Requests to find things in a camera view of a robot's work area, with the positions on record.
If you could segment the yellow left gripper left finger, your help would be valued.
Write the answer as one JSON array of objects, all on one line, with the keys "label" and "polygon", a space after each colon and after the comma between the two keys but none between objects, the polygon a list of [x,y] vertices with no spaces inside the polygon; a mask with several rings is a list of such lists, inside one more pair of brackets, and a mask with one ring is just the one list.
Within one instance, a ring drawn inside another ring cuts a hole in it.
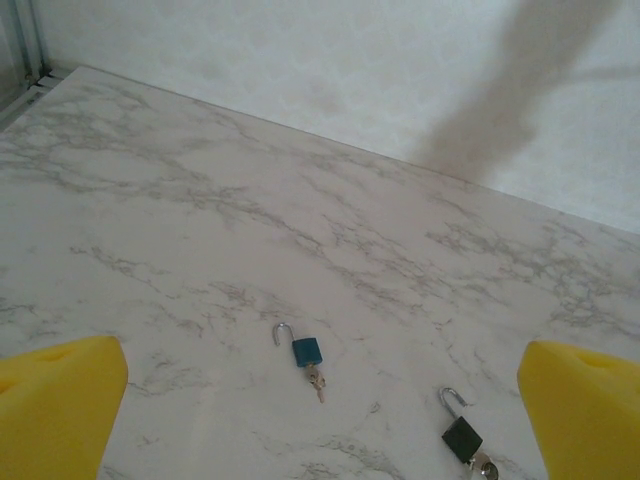
[{"label": "yellow left gripper left finger", "polygon": [[95,479],[128,382],[113,336],[1,360],[1,477]]}]

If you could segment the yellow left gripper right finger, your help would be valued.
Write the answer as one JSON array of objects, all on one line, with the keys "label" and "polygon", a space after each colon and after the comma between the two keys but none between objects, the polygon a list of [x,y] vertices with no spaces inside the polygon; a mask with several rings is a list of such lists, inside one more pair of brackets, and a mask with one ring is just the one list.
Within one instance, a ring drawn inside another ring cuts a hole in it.
[{"label": "yellow left gripper right finger", "polygon": [[533,341],[517,382],[550,479],[639,477],[638,363]]}]

